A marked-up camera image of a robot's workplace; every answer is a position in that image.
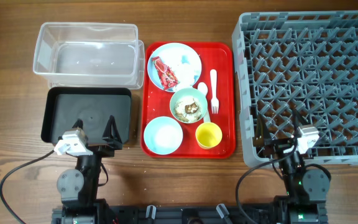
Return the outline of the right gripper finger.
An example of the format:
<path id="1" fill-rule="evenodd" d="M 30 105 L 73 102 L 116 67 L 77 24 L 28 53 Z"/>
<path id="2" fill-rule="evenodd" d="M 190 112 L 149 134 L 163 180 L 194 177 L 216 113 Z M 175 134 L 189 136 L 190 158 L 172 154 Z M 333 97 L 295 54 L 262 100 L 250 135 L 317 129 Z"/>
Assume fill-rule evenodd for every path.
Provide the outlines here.
<path id="1" fill-rule="evenodd" d="M 257 126 L 255 130 L 254 141 L 256 142 L 271 141 L 272 137 L 270 136 L 270 132 L 266 125 L 266 121 L 261 114 L 258 115 L 256 124 Z"/>
<path id="2" fill-rule="evenodd" d="M 292 124 L 295 128 L 307 125 L 307 121 L 296 109 L 292 110 Z"/>

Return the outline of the yellow plastic cup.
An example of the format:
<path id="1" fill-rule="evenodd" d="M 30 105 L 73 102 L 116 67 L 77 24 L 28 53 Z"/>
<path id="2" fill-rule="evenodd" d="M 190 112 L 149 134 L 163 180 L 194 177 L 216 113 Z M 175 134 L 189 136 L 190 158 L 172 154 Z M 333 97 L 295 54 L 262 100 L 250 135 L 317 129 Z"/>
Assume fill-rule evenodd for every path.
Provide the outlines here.
<path id="1" fill-rule="evenodd" d="M 223 132 L 217 124 L 206 122 L 197 127 L 195 137 L 199 147 L 203 149 L 211 149 L 221 142 Z"/>

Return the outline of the light blue bowl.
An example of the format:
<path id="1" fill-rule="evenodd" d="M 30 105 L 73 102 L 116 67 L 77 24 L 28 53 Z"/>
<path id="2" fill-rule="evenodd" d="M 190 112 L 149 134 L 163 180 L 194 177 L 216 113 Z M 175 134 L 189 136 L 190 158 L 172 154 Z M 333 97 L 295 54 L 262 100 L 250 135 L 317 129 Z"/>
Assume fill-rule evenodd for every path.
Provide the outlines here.
<path id="1" fill-rule="evenodd" d="M 175 119 L 160 116 L 146 125 L 143 140 L 152 153 L 165 156 L 181 146 L 183 130 Z"/>

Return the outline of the pink plastic fork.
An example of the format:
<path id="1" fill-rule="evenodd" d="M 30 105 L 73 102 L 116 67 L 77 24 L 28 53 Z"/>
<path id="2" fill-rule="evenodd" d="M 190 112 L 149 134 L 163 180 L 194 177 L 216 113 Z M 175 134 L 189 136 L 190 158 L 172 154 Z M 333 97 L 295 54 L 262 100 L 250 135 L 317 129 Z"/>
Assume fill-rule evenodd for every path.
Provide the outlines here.
<path id="1" fill-rule="evenodd" d="M 219 100 L 217 98 L 217 71 L 215 69 L 212 69 L 210 71 L 210 79 L 211 79 L 211 90 L 212 90 L 211 108 L 213 114 L 218 114 Z"/>

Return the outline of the red snack wrapper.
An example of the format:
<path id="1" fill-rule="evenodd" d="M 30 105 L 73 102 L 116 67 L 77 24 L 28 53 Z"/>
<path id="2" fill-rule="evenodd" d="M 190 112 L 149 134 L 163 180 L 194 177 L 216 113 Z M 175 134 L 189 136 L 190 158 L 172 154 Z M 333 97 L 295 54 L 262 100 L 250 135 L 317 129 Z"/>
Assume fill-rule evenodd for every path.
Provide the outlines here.
<path id="1" fill-rule="evenodd" d="M 152 62 L 157 70 L 163 90 L 168 90 L 169 88 L 173 88 L 179 84 L 175 73 L 162 61 L 160 57 L 153 57 Z"/>

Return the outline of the white plastic spoon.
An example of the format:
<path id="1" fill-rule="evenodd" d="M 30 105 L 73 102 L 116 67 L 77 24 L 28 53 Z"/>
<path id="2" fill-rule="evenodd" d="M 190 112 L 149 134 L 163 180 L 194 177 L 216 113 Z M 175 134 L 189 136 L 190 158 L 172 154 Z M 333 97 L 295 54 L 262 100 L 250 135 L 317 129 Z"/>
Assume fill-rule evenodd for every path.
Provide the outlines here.
<path id="1" fill-rule="evenodd" d="M 200 92 L 202 92 L 202 94 L 204 94 L 204 96 L 206 96 L 207 93 L 208 93 L 208 87 L 204 82 L 200 82 L 198 84 L 198 90 Z M 203 117 L 203 122 L 204 123 L 210 123 L 211 122 L 210 116 L 209 116 L 209 111 L 208 111 L 208 106 L 206 106 L 206 113 L 205 113 L 205 115 Z"/>

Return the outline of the green bowl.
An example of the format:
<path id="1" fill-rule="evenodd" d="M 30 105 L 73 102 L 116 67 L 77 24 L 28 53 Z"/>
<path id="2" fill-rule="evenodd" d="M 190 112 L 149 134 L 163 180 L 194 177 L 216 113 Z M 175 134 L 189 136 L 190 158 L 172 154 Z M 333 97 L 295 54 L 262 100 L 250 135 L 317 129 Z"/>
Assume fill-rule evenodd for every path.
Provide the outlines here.
<path id="1" fill-rule="evenodd" d="M 170 99 L 170 111 L 171 111 L 173 117 L 175 119 L 179 120 L 175 116 L 174 107 L 175 107 L 175 103 L 180 98 L 182 98 L 184 96 L 192 96 L 194 98 L 197 98 L 200 101 L 200 105 L 201 105 L 201 109 L 202 109 L 202 115 L 201 115 L 201 118 L 199 120 L 195 121 L 195 122 L 198 122 L 198 121 L 202 120 L 204 115 L 205 115 L 205 113 L 206 113 L 206 106 L 208 104 L 207 104 L 207 100 L 206 100 L 206 97 L 204 96 L 204 94 L 202 94 L 202 92 L 200 92 L 199 90 L 194 89 L 194 88 L 184 88 L 184 89 L 178 90 L 177 92 L 175 92 L 173 94 L 173 96 Z"/>

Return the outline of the light blue plate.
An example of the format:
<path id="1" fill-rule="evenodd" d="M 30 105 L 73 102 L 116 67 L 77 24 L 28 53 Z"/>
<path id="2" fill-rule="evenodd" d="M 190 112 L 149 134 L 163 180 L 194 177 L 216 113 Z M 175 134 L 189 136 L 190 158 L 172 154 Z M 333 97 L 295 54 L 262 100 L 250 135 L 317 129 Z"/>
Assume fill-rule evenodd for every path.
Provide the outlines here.
<path id="1" fill-rule="evenodd" d="M 190 46 L 168 43 L 152 50 L 147 62 L 149 80 L 159 89 L 176 92 L 193 86 L 200 78 L 202 63 Z"/>

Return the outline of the white tissue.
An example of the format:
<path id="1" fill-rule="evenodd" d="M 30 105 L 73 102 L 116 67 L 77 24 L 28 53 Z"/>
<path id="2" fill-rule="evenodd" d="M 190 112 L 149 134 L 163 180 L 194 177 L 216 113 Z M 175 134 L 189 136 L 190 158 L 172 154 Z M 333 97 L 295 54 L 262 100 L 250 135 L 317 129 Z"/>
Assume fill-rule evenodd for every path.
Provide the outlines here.
<path id="1" fill-rule="evenodd" d="M 179 84 L 175 91 L 194 85 L 201 75 L 200 56 L 193 49 L 175 47 L 165 52 L 164 62 L 172 69 Z"/>

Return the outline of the rice and food leftovers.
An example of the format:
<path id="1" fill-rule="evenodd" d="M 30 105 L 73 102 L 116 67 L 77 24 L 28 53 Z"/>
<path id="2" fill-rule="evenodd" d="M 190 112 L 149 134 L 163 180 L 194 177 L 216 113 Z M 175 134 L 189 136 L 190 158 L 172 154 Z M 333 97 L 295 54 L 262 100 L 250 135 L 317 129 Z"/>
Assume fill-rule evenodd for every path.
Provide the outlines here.
<path id="1" fill-rule="evenodd" d="M 180 121 L 194 123 L 202 115 L 200 101 L 192 96 L 184 96 L 175 103 L 174 112 Z"/>

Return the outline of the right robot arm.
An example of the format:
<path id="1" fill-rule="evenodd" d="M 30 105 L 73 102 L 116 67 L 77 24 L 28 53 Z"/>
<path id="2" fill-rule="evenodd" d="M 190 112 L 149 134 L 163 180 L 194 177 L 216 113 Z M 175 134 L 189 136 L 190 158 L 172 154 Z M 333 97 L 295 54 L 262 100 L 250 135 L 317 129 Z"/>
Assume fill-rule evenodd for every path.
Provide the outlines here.
<path id="1" fill-rule="evenodd" d="M 264 147 L 277 157 L 286 196 L 276 196 L 272 202 L 270 223 L 328 222 L 326 196 L 331 173 L 321 165 L 305 164 L 302 155 L 319 140 L 319 131 L 309 124 L 297 110 L 292 111 L 294 133 L 289 138 L 274 139 L 267 122 L 260 114 L 253 138 L 255 147 Z"/>

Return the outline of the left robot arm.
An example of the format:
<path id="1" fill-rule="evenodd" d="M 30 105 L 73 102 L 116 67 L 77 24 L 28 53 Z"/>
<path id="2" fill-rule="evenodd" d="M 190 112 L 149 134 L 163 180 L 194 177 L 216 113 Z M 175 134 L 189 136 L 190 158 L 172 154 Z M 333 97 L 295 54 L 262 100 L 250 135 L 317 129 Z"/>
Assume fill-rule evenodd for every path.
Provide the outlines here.
<path id="1" fill-rule="evenodd" d="M 113 157 L 122 149 L 114 116 L 110 116 L 101 139 L 104 143 L 90 146 L 83 130 L 83 121 L 78 119 L 71 130 L 58 138 L 54 151 L 58 155 L 68 154 L 77 158 L 74 169 L 65 170 L 57 180 L 62 209 L 52 212 L 52 223 L 118 223 L 118 217 L 105 199 L 98 199 L 100 173 L 106 172 L 102 158 Z"/>

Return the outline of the grey dishwasher rack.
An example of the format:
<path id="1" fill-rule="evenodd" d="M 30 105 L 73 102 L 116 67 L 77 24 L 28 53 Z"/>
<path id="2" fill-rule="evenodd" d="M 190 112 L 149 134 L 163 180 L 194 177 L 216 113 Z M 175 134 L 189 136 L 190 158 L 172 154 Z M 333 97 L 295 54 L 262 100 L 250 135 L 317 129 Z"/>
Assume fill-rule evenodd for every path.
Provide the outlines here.
<path id="1" fill-rule="evenodd" d="M 358 165 L 358 11 L 245 12 L 232 47 L 247 166 L 272 159 L 252 144 L 257 117 L 288 138 L 293 110 L 319 132 L 307 163 Z"/>

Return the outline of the clear plastic waste bin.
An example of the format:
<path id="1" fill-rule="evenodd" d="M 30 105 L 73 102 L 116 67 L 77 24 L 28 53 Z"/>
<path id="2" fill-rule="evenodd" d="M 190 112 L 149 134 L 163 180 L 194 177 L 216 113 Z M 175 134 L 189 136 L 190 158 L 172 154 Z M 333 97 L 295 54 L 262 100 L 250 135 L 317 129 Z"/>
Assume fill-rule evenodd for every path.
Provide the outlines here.
<path id="1" fill-rule="evenodd" d="M 142 88 L 145 47 L 135 24 L 46 22 L 35 45 L 33 72 L 49 87 Z"/>

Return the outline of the black plastic tray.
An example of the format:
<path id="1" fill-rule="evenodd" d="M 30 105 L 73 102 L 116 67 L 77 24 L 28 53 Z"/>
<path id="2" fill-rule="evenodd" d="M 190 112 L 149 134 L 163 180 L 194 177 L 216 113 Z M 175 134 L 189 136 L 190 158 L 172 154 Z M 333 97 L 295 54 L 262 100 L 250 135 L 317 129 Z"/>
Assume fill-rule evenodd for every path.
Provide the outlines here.
<path id="1" fill-rule="evenodd" d="M 48 91 L 41 139 L 56 144 L 75 122 L 83 122 L 90 144 L 100 144 L 110 116 L 123 143 L 129 140 L 131 91 L 127 88 L 55 87 Z"/>

